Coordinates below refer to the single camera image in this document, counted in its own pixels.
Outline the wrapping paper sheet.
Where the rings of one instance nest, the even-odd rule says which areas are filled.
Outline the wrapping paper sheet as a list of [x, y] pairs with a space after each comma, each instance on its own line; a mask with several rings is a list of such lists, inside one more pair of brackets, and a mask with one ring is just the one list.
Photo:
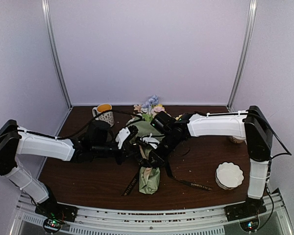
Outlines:
[[[138, 117], [133, 117], [127, 122], [127, 126], [131, 125], [135, 125], [138, 128], [138, 133], [131, 140], [129, 140], [130, 144], [137, 144], [135, 142], [136, 137], [146, 136], [149, 134], [155, 136], [155, 138], [160, 142], [165, 137], [165, 135], [157, 131], [149, 121], [139, 120]], [[139, 192], [143, 194], [154, 194], [158, 190], [160, 183], [160, 167], [147, 167], [148, 154], [150, 150], [151, 149], [149, 147], [140, 147], [141, 157], [137, 159], [139, 169], [124, 191], [123, 196], [128, 196], [136, 185], [139, 185]]]

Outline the peach flower stem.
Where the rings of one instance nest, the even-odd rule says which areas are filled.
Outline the peach flower stem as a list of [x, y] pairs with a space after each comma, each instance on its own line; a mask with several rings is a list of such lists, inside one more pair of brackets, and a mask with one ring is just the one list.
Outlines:
[[133, 105], [134, 111], [133, 114], [137, 115], [139, 119], [143, 119], [143, 111], [142, 111], [142, 105], [141, 104], [135, 104]]

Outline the pink rose flower stem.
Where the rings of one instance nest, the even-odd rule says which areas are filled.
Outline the pink rose flower stem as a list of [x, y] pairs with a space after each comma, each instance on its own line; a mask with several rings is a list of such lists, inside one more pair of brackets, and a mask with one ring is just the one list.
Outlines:
[[151, 114], [152, 116], [156, 116], [158, 113], [160, 112], [165, 112], [165, 108], [162, 104], [158, 104], [158, 105], [155, 105], [152, 109], [151, 109]]

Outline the blue flower stem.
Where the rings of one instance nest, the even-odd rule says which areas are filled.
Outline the blue flower stem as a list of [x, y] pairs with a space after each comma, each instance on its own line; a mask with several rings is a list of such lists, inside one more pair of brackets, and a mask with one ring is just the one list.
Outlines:
[[159, 104], [159, 98], [157, 95], [151, 96], [144, 104], [142, 104], [141, 111], [152, 118], [151, 109], [153, 106]]

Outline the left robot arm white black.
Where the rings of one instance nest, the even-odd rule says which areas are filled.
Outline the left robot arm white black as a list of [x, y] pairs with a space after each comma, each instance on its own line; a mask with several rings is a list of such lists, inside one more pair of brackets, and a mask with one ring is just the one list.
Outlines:
[[66, 137], [49, 136], [27, 130], [13, 119], [0, 129], [0, 176], [6, 177], [21, 191], [27, 193], [34, 204], [49, 217], [57, 217], [61, 208], [50, 187], [33, 178], [17, 159], [17, 155], [37, 155], [70, 163], [92, 162], [96, 158], [115, 158], [117, 163], [129, 156], [123, 144], [130, 137], [131, 128], [125, 126], [117, 136], [110, 124], [94, 116], [84, 128]]

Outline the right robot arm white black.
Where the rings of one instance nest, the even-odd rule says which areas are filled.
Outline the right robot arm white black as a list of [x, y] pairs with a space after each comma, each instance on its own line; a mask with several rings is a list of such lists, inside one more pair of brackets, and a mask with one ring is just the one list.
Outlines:
[[271, 154], [273, 139], [280, 138], [258, 106], [232, 113], [184, 113], [179, 118], [161, 111], [153, 118], [151, 126], [163, 135], [149, 154], [149, 159], [156, 166], [164, 165], [171, 152], [190, 138], [227, 136], [245, 141], [250, 159], [250, 177], [241, 211], [246, 216], [252, 216], [262, 206], [265, 186], [270, 177], [270, 164], [274, 159]]

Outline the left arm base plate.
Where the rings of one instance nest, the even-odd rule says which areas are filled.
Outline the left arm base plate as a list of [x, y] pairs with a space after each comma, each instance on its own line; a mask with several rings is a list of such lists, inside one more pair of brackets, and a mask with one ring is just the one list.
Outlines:
[[75, 222], [78, 208], [74, 206], [59, 203], [42, 203], [35, 208], [35, 213], [43, 215], [49, 219], [55, 219], [59, 222]]

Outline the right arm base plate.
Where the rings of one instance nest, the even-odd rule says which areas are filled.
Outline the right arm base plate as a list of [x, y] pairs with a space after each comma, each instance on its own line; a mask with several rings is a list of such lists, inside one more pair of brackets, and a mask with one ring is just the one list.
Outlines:
[[257, 216], [260, 213], [265, 213], [267, 208], [264, 205], [243, 202], [226, 206], [224, 211], [227, 221], [234, 221]]

